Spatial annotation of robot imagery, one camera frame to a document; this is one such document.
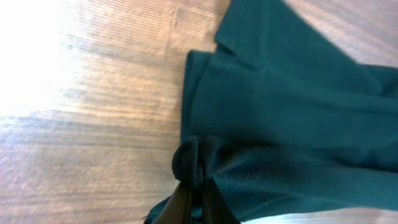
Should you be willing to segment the black garment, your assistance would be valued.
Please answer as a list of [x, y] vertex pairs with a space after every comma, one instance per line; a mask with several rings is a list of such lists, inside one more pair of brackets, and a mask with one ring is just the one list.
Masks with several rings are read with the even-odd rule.
[[397, 209], [397, 69], [355, 62], [280, 0], [232, 0], [187, 55], [175, 178], [203, 223], [213, 179], [239, 222]]

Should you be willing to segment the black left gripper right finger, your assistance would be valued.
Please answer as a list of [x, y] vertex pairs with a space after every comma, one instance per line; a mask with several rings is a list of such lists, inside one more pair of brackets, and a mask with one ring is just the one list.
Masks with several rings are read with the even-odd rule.
[[202, 191], [204, 224], [240, 224], [226, 204], [213, 179], [207, 179]]

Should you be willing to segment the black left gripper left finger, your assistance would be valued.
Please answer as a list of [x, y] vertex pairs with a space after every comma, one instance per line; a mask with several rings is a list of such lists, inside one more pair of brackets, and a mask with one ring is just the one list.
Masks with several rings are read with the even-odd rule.
[[155, 224], [191, 224], [193, 192], [179, 183]]

